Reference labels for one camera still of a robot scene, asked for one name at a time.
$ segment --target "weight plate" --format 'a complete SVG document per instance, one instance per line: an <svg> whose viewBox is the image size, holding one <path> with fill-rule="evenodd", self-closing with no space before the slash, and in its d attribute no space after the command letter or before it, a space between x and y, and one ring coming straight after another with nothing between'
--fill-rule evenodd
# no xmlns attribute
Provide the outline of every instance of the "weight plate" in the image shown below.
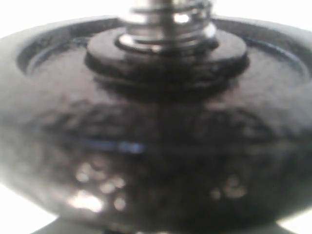
<svg viewBox="0 0 312 234"><path fill-rule="evenodd" d="M60 216L127 232L228 231L312 202L311 33L216 19L250 65L220 89L109 85L84 64L113 18L0 40L0 178Z"/></svg>

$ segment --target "cast iron weight plate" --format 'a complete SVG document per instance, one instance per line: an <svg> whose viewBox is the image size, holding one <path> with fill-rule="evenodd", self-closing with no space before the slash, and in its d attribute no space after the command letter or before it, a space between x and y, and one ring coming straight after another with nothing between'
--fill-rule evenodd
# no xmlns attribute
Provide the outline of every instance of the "cast iron weight plate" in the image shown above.
<svg viewBox="0 0 312 234"><path fill-rule="evenodd" d="M32 234L118 234L112 231L99 231L97 229L86 228L82 225L75 225L68 221L58 219L55 222L45 226L44 228ZM248 230L229 234L294 234L286 231L276 224L261 227L256 230Z"/></svg>
<svg viewBox="0 0 312 234"><path fill-rule="evenodd" d="M99 82L86 45L116 19L2 39L1 180L64 218L123 233L226 232L310 206L311 34L216 24L244 38L250 66L196 96Z"/></svg>

